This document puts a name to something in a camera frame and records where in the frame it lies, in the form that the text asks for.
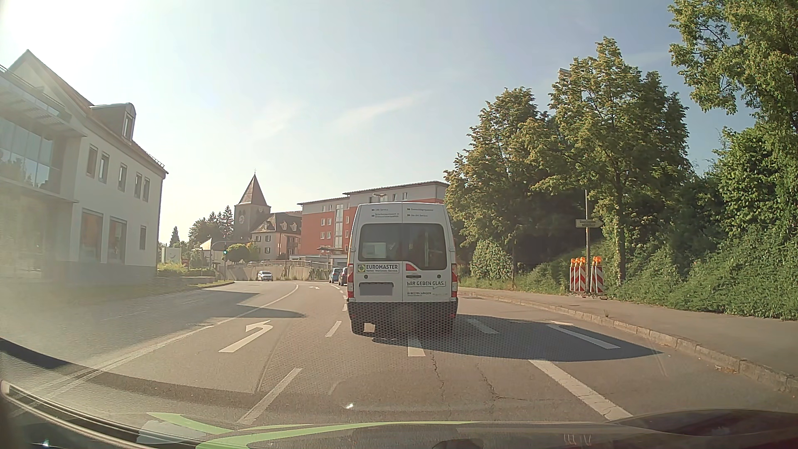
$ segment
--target road crack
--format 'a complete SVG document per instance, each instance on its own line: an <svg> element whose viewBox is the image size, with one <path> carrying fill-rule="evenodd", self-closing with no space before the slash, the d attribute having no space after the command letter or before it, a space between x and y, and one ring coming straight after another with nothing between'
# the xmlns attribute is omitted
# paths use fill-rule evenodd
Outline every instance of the road crack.
<svg viewBox="0 0 798 449"><path fill-rule="evenodd" d="M442 403L446 404L446 408L448 409L448 415L447 415L446 419L449 420L449 419L452 418L452 406L451 406L451 404L446 402L446 397L444 395L444 380L443 380L442 377L440 377L440 372L438 371L438 362L437 362L437 360L435 360L435 353L434 352L430 352L429 353L429 358L433 362L433 370L435 371L435 377L436 377L436 379L438 379L438 383L440 384L440 386L438 387L438 391L440 391L440 401Z"/></svg>

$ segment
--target red brick building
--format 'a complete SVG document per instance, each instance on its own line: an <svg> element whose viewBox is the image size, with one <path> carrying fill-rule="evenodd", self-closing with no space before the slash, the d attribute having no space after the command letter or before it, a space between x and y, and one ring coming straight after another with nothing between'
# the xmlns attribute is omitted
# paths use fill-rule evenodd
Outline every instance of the red brick building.
<svg viewBox="0 0 798 449"><path fill-rule="evenodd" d="M349 251L352 219L358 205L389 201L443 203L448 184L442 181L390 185L344 192L342 197L306 201L302 206L301 254L317 255L321 247Z"/></svg>

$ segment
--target apartment building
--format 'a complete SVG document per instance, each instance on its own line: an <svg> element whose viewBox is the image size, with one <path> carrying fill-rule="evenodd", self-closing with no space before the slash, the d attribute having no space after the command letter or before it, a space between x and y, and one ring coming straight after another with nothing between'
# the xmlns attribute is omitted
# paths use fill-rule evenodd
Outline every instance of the apartment building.
<svg viewBox="0 0 798 449"><path fill-rule="evenodd" d="M306 201L302 206L302 254L349 251L352 219L358 205L388 201L443 203L448 184L442 181L390 185L344 192L341 197Z"/></svg>
<svg viewBox="0 0 798 449"><path fill-rule="evenodd" d="M167 171L135 125L133 104L92 104L30 51L0 67L0 276L155 276Z"/></svg>

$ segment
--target asphalt road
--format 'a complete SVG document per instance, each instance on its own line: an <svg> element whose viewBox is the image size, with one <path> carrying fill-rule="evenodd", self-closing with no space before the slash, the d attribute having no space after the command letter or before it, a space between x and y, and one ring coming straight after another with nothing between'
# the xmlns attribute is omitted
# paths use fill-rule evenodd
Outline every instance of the asphalt road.
<svg viewBox="0 0 798 449"><path fill-rule="evenodd" d="M253 426L798 412L793 396L703 360L516 304L461 299L450 336L357 336L345 295L277 281L73 307L7 301L0 336L18 347L0 355L0 376L121 421L143 412Z"/></svg>

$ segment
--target white lane marking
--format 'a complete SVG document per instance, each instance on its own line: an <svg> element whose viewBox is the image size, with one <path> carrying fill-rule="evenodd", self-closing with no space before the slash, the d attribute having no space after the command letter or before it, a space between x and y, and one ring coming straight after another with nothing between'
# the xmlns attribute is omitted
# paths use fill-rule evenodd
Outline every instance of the white lane marking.
<svg viewBox="0 0 798 449"><path fill-rule="evenodd" d="M407 337L407 356L408 357L426 357L424 349L421 348L421 342L418 341L417 336Z"/></svg>
<svg viewBox="0 0 798 449"><path fill-rule="evenodd" d="M498 332L496 332L495 330L493 330L493 329L489 328L488 326L482 324L482 322L479 321L476 318L468 318L466 321L468 321L469 323L473 324L473 326L475 328L481 330L485 334L498 334Z"/></svg>
<svg viewBox="0 0 798 449"><path fill-rule="evenodd" d="M566 373L552 362L548 360L529 360L529 362L608 420L611 421L613 419L629 418L632 416L628 411L615 405L609 399L600 395L584 383L579 382L574 376Z"/></svg>
<svg viewBox="0 0 798 449"><path fill-rule="evenodd" d="M601 340L595 339L593 337L585 336L585 335L582 335L582 334L577 333L577 332L572 332L572 331L569 331L567 329L563 329L557 324L546 324L546 325L549 328L556 329L556 330L558 330L560 332L565 332L569 336L574 336L576 338L581 338L582 340L589 341L592 344L595 344L596 346L601 346L604 349L618 349L618 348L620 348L620 346L615 346L612 343L607 343L606 341L601 341Z"/></svg>
<svg viewBox="0 0 798 449"><path fill-rule="evenodd" d="M335 324L333 324L333 328L330 329L330 331L327 332L324 336L333 336L335 331L338 330L338 326L340 326L340 325L341 325L341 321L336 321Z"/></svg>
<svg viewBox="0 0 798 449"><path fill-rule="evenodd" d="M248 311L246 311L244 313L240 313L240 314L238 314L236 316L231 316L230 318L225 318L224 320L221 320L219 323L216 323L215 325L218 326L220 324L225 324L228 321L233 321L236 318L240 318L242 316L249 315L250 313L256 312L259 309L267 308L270 305L276 303L277 301L284 300L285 298L290 296L291 293L296 292L298 289L299 289L299 284L294 284L294 289L293 290L291 290L290 292L288 292L287 294L285 294L283 296L280 296L276 300L271 301L269 304L264 304L264 305L261 305L261 306L257 306L257 307L254 307L251 310L248 310ZM109 369L116 368L116 367L118 367L118 366L120 366L122 364L126 364L130 360L137 359L137 358L139 358L141 356L146 356L150 352L153 352L153 351L155 351L157 349L161 349L164 346L166 346L167 344L174 343L177 340L182 340L182 339L186 338L187 336L196 334L197 332L201 332L201 331L203 331L205 329L213 328L213 327L215 327L215 326L203 326L203 327L201 327L199 329L194 329L193 331L189 331L189 332L186 332L184 334L180 334L178 336L174 336L174 337L170 338L169 340L165 340L165 341L162 341L160 343L152 344L152 345L147 346L145 348L141 348L141 349L139 349L137 351L133 351L133 352L130 352L130 353L125 354L123 356L116 357L116 358L111 359L111 360L109 360L109 361L107 361L105 363L99 364L98 366L96 366L94 368L82 369L79 372L74 372L71 375L66 376L64 379L59 380L57 383L66 382L66 381L68 381L70 379L74 379L74 378L76 378L76 377L78 377L78 376L80 376L80 375L82 375L82 374L84 374L84 373L86 373L86 372L88 372L90 370L96 370L96 371L91 372L90 374L88 374L88 375L86 375L84 377L81 377L80 379L73 380L72 382L68 383L64 387L61 387L61 388L57 389L56 391L48 394L45 397L47 399L53 398L53 397L55 397L57 395L60 395L61 393L65 392L65 391L68 391L68 390L71 390L72 388L77 387L78 385L86 382L87 380L94 379L95 377L97 377L100 374L108 371Z"/></svg>
<svg viewBox="0 0 798 449"><path fill-rule="evenodd" d="M239 419L239 423L252 424L259 416L261 416L262 413L266 411L266 408L269 407L269 404L271 404L271 402L277 398L277 395L279 395L283 390L286 389L288 384L291 383L291 380L294 380L294 377L296 377L301 370L302 370L301 368L292 369L291 372L289 372L285 377L283 377L281 381L277 382L277 385L275 385L275 387L272 388L271 391L266 393L266 395L263 397L263 399L260 400L260 402L255 404L255 406L251 408L250 411L245 413L244 416L242 416L241 419Z"/></svg>
<svg viewBox="0 0 798 449"><path fill-rule="evenodd" d="M261 321L260 323L248 324L247 327L245 328L246 329L245 332L249 332L255 328L260 328L260 330L252 335L245 336L241 340L236 341L235 343L231 344L230 346L227 346L226 348L219 349L219 352L236 352L239 349L243 348L245 344L250 343L252 340L260 337L266 332L269 332L274 327L271 324L267 324L269 321L271 320Z"/></svg>

